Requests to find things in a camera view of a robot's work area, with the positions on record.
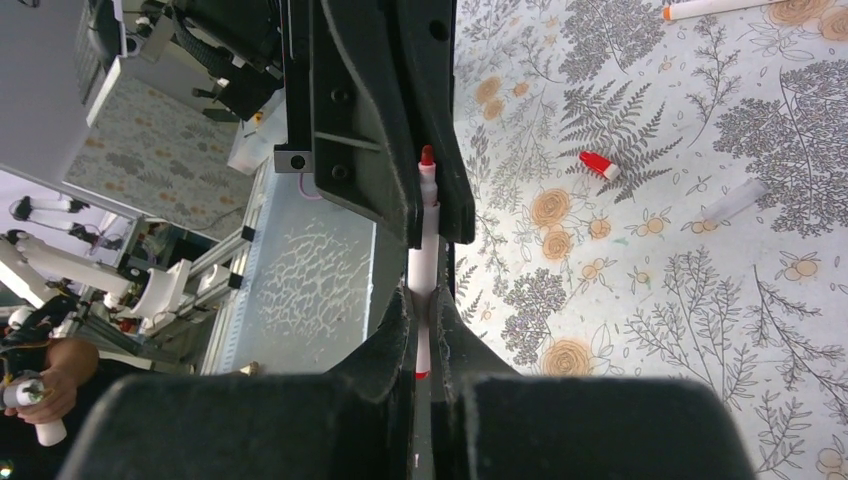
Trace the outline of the white pen orange cap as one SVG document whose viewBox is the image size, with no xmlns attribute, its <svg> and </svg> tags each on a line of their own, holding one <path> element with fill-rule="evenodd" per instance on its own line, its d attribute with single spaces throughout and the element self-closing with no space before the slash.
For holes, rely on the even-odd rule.
<svg viewBox="0 0 848 480">
<path fill-rule="evenodd" d="M 667 22 L 782 3 L 783 0 L 692 0 L 665 6 L 662 19 Z"/>
</svg>

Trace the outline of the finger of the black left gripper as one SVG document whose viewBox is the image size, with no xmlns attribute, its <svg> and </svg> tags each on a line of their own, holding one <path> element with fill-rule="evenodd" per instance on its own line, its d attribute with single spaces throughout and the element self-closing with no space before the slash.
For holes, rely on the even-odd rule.
<svg viewBox="0 0 848 480">
<path fill-rule="evenodd" d="M 421 189 L 387 14 L 376 1 L 319 1 L 311 20 L 319 192 L 417 248 Z"/>
<path fill-rule="evenodd" d="M 475 238 L 475 201 L 454 128 L 454 1 L 397 1 L 394 19 L 402 58 L 401 92 L 409 103 L 414 151 L 433 148 L 446 240 Z"/>
</svg>

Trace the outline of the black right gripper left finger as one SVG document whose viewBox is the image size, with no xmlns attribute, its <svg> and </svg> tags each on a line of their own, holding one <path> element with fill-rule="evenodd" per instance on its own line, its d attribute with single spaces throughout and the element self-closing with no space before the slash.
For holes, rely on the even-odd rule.
<svg viewBox="0 0 848 480">
<path fill-rule="evenodd" d="M 412 470 L 412 298 L 320 374 L 145 374 L 95 404 L 63 479 L 406 479 Z"/>
</svg>

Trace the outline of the white pen red tip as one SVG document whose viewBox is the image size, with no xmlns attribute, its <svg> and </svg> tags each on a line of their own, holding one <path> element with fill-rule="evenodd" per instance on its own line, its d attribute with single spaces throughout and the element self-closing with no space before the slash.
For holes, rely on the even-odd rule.
<svg viewBox="0 0 848 480">
<path fill-rule="evenodd" d="M 415 377 L 426 379 L 431 370 L 429 305 L 437 288 L 439 257 L 439 213 L 437 166 L 431 145 L 422 148 L 418 163 L 423 201 L 422 240 L 419 249 L 411 249 L 407 263 L 407 288 L 412 295 L 417 327 Z"/>
</svg>

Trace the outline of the person hand in background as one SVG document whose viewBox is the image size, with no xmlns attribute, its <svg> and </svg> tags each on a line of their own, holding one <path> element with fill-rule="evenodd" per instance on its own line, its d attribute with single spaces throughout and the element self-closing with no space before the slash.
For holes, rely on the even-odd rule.
<svg viewBox="0 0 848 480">
<path fill-rule="evenodd" d="M 6 409 L 6 416 L 17 416 L 33 425 L 61 420 L 76 404 L 77 389 L 95 374 L 99 351 L 86 340 L 60 338 L 50 342 L 41 372 L 48 397 L 34 406 Z"/>
</svg>

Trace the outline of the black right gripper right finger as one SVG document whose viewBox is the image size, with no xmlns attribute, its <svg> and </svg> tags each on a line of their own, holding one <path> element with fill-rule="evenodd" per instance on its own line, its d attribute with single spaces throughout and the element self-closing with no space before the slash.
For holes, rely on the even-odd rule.
<svg viewBox="0 0 848 480">
<path fill-rule="evenodd" d="M 751 479 L 715 393 L 688 380 L 517 373 L 433 294 L 439 479 Z"/>
</svg>

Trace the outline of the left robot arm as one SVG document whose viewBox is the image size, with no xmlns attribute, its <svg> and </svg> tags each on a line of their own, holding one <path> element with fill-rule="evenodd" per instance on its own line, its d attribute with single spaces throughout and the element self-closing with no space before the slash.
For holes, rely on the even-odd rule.
<svg viewBox="0 0 848 480">
<path fill-rule="evenodd" d="M 218 80 L 208 93 L 249 120 L 286 97 L 279 170 L 308 170 L 319 194 L 420 246 L 418 163 L 434 155 L 438 231 L 468 244 L 475 203 L 453 122 L 453 1 L 146 1 L 161 27 Z"/>
</svg>

